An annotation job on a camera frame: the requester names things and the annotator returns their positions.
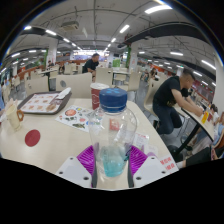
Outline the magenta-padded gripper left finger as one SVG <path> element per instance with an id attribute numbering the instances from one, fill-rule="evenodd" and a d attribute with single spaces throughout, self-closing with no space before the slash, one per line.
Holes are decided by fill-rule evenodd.
<path id="1" fill-rule="evenodd" d="M 76 157 L 68 157 L 56 175 L 81 187 L 95 188 L 97 171 L 93 147 L 87 147 Z"/>

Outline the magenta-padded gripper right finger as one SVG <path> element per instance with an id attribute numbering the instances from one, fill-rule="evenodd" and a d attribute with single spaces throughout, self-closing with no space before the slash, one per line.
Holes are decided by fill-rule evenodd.
<path id="1" fill-rule="evenodd" d="M 128 161 L 128 185 L 140 188 L 168 175 L 154 153 L 146 155 L 135 146 L 131 147 Z"/>

